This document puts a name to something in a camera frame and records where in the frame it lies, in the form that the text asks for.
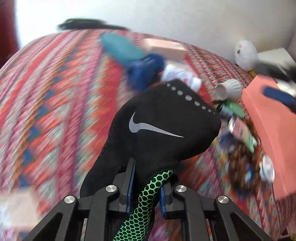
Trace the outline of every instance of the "white wall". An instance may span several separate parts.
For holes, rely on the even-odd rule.
[[[205,48],[231,61],[241,38],[257,50],[287,47],[296,0],[17,0],[20,45],[56,31],[67,18],[98,18],[133,31]]]

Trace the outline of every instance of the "white plush toy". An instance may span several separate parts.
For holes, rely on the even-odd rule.
[[[252,42],[240,40],[234,50],[235,63],[245,71],[252,70],[258,61],[258,53]]]

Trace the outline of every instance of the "small bottle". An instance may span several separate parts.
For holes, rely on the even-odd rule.
[[[218,104],[216,110],[227,121],[229,121],[233,115],[233,111],[224,104]]]

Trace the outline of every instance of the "green honeycomb pattern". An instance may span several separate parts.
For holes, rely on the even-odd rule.
[[[163,182],[172,174],[173,170],[168,170],[152,178],[139,196],[138,207],[130,215],[130,218],[123,223],[113,241],[142,241],[145,238],[151,211],[154,207],[154,198]]]

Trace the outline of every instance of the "black nike pouch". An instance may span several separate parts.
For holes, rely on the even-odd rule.
[[[130,157],[136,160],[134,183],[142,190],[158,173],[206,151],[220,126],[215,110],[180,80],[149,87],[115,115],[105,146],[83,181],[80,197],[112,184]]]

